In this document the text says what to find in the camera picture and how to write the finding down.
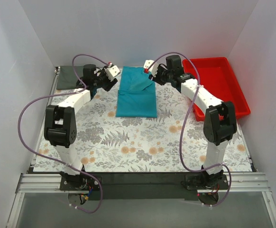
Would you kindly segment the teal t shirt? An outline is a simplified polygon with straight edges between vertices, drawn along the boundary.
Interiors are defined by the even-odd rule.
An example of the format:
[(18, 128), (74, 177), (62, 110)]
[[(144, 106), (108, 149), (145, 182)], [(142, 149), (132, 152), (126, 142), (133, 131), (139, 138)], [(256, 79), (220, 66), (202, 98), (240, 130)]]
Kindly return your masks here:
[(156, 118), (156, 87), (142, 67), (123, 67), (117, 100), (117, 117)]

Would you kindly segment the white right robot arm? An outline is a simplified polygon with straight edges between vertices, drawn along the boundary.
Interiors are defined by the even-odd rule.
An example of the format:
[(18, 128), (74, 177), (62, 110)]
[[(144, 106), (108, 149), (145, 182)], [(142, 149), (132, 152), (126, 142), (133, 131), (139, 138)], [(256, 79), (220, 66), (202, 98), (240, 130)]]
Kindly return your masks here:
[(146, 60), (143, 68), (150, 80), (161, 86), (170, 83), (205, 115), (203, 133), (208, 142), (206, 158), (200, 170), (194, 171), (186, 167), (190, 174), (185, 185), (207, 189), (217, 186), (223, 178), (226, 147), (237, 131), (234, 104), (222, 101), (205, 89), (198, 72), (194, 75), (185, 72), (181, 57), (176, 53), (166, 57), (165, 66), (154, 60)]

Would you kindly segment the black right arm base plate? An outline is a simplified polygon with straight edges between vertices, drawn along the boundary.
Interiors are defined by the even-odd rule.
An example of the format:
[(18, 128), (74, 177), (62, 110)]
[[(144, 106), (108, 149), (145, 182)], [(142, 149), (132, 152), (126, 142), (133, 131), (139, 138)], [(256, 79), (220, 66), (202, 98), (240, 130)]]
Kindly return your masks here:
[(229, 182), (224, 174), (206, 176), (202, 173), (189, 173), (185, 175), (181, 185), (187, 190), (207, 190), (210, 193), (217, 193), (218, 190), (227, 190)]

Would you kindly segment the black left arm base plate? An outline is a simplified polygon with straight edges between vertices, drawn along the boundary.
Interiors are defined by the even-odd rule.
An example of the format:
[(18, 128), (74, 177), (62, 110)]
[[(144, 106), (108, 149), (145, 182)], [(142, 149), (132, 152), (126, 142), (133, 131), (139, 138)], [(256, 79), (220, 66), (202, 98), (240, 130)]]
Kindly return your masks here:
[(99, 181), (96, 181), (83, 174), (70, 175), (60, 172), (60, 176), (60, 190), (100, 190), (99, 183), (101, 183), (101, 177), (98, 177)]

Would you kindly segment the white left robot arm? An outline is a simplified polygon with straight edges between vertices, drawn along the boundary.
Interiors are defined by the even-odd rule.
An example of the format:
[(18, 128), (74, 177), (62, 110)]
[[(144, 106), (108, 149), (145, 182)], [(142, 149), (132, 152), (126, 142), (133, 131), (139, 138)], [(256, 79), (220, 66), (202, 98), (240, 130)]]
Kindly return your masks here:
[(116, 77), (119, 74), (119, 68), (112, 63), (102, 69), (94, 64), (86, 64), (83, 66), (83, 76), (76, 82), (75, 94), (58, 105), (46, 108), (44, 138), (54, 146), (66, 165), (60, 175), (77, 190), (84, 189), (89, 178), (79, 172), (84, 167), (74, 145), (77, 136), (75, 115), (93, 99), (99, 88), (110, 91), (118, 82)]

